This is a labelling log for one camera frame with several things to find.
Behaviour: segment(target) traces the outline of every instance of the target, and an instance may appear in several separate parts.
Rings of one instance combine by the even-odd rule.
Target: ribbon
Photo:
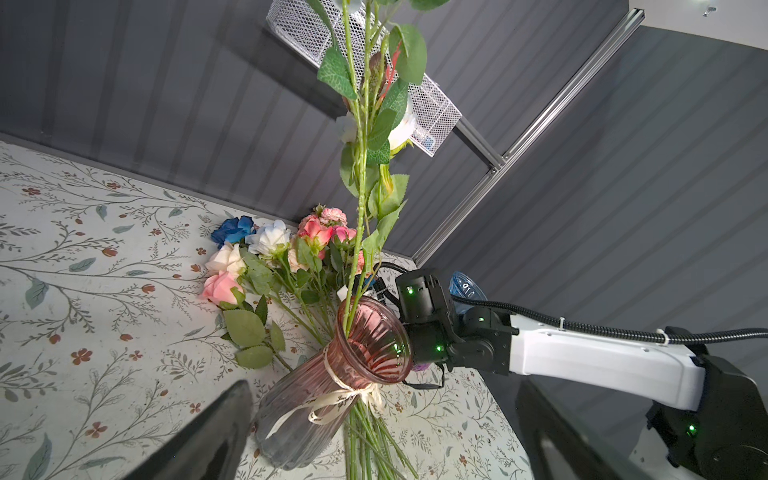
[[[338,419],[346,410],[352,405],[355,398],[360,397],[360,401],[365,403],[373,415],[380,417],[384,411],[384,398],[382,397],[380,384],[372,382],[364,389],[353,389],[351,386],[345,384],[336,372],[331,368],[328,363],[328,347],[323,349],[323,365],[326,367],[326,372],[333,379],[336,384],[341,387],[339,390],[333,390],[324,395],[313,397],[295,409],[290,410],[285,415],[281,416],[272,426],[267,438],[272,436],[277,430],[283,426],[288,418],[295,412],[303,409],[309,409],[310,413],[307,415],[307,419],[317,425],[327,425],[333,420]],[[334,409],[326,412],[324,415],[318,415],[318,412],[328,406],[336,406]]]

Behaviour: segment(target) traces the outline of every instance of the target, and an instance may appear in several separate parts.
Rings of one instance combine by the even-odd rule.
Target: green stem
[[[293,317],[293,319],[296,320],[296,323],[298,323],[299,325],[303,326],[306,329],[307,332],[309,332],[313,337],[315,337],[315,340],[317,340],[317,342],[320,345],[325,345],[323,343],[323,341],[320,339],[320,336],[317,334],[317,332],[315,332],[315,330],[312,327],[307,325],[306,322],[304,322],[304,320],[301,319],[301,317],[296,315],[293,312],[293,310],[288,308],[286,306],[286,304],[283,303],[283,301],[280,300],[280,298],[278,296],[269,295],[269,298],[271,298],[273,301],[277,302],[277,304],[280,305],[283,308],[283,310],[287,311]]]

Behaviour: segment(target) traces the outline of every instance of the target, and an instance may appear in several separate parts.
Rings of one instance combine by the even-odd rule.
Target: floral tablecloth
[[[0,205],[0,478],[121,478],[236,380],[258,399],[286,374],[240,368],[217,310],[197,299],[210,231],[247,212],[2,142]],[[289,364],[318,350],[279,308],[270,316]],[[421,478],[531,478],[476,372],[384,393]],[[339,436],[291,472],[249,440],[237,478],[343,478],[343,465]]]

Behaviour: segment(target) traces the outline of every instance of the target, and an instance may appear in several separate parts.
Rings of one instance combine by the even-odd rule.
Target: gray panel wall
[[[298,220],[353,210],[339,175],[338,96],[266,31],[269,1],[9,0],[0,131]],[[427,72],[507,148],[627,11],[626,0],[452,0],[401,8]],[[452,135],[411,149],[411,204],[388,248],[413,254],[487,167]]]
[[[766,326],[768,51],[640,27],[429,261],[568,319]],[[768,343],[711,346],[768,394]],[[623,453],[650,401],[544,379]],[[488,377],[514,415],[515,379]]]

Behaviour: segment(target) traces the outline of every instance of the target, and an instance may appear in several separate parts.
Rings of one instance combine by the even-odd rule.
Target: white rose
[[[395,127],[394,130],[389,132],[389,148],[391,150],[395,150],[397,147],[404,144],[411,137],[411,134],[415,129],[416,115],[413,113],[413,104],[411,103],[411,98],[408,97],[406,114],[402,116],[400,124]]]
[[[240,247],[225,242],[219,251],[214,253],[210,260],[207,261],[205,268],[208,269],[208,273],[211,275],[229,272],[237,278],[243,274],[246,265],[240,256]]]
[[[275,220],[272,225],[261,227],[254,235],[245,237],[245,243],[249,244],[248,251],[269,257],[278,250],[288,247],[289,242],[290,231],[286,229],[286,224],[282,220]]]
[[[357,123],[351,111],[346,112],[345,116],[336,119],[336,133],[339,134],[339,139],[345,144],[355,141],[357,138]]]

